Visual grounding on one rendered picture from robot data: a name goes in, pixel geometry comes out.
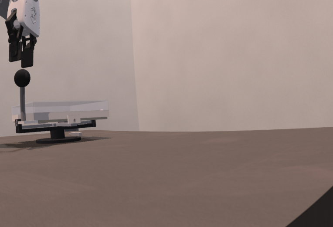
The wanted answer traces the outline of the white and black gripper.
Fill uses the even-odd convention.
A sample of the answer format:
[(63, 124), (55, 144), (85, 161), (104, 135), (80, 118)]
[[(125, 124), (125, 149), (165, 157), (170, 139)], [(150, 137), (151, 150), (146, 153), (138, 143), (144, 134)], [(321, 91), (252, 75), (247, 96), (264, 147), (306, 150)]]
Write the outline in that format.
[[(9, 62), (21, 60), (22, 68), (32, 67), (34, 46), (40, 35), (39, 0), (10, 0), (5, 24), (9, 35)], [(28, 35), (30, 37), (26, 38)]]

